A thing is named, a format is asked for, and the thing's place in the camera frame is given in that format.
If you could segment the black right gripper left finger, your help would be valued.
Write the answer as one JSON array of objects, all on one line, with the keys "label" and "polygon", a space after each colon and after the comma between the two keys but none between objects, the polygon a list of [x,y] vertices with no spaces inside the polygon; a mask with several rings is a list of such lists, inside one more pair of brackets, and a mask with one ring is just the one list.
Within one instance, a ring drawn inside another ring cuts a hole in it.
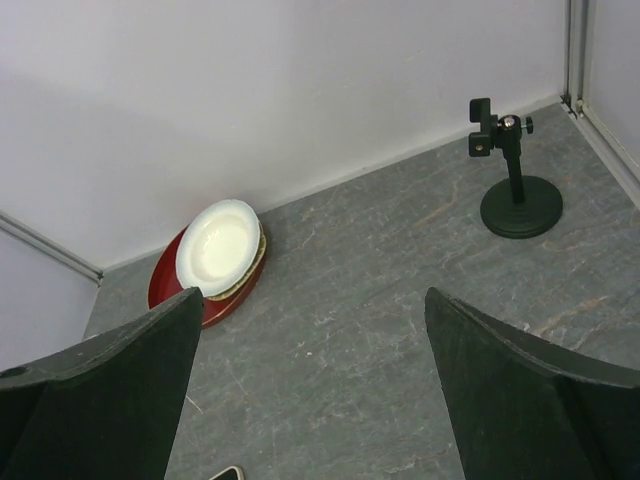
[{"label": "black right gripper left finger", "polygon": [[184,290],[135,320],[1,373],[4,479],[161,479],[204,300]]}]

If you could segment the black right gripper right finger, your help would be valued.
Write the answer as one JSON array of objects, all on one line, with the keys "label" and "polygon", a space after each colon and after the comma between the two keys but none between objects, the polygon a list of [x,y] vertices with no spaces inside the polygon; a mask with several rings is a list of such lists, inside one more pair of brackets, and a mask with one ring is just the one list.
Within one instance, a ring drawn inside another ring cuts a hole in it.
[{"label": "black right gripper right finger", "polygon": [[424,318],[466,478],[638,478],[638,371],[434,287]]}]

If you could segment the pink smartphone black screen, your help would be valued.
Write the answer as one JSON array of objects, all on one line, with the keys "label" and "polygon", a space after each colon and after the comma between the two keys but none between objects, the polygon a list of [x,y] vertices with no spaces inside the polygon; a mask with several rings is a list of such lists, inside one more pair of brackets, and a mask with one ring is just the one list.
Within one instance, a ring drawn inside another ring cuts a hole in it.
[{"label": "pink smartphone black screen", "polygon": [[244,472],[239,466],[229,466],[213,475],[209,480],[244,480]]}]

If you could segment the black phone stand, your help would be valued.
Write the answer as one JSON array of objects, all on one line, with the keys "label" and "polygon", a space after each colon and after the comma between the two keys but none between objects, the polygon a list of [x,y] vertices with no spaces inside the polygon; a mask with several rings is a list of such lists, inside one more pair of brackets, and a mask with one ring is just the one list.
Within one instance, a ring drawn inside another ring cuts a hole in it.
[{"label": "black phone stand", "polygon": [[479,130],[468,135],[471,157],[487,157],[498,149],[506,161],[508,178],[484,195],[480,216],[492,233],[508,239],[529,239],[544,234],[561,219],[563,199],[550,181],[522,173],[522,136],[534,132],[531,117],[509,114],[500,117],[491,110],[491,100],[469,102],[469,121]]}]

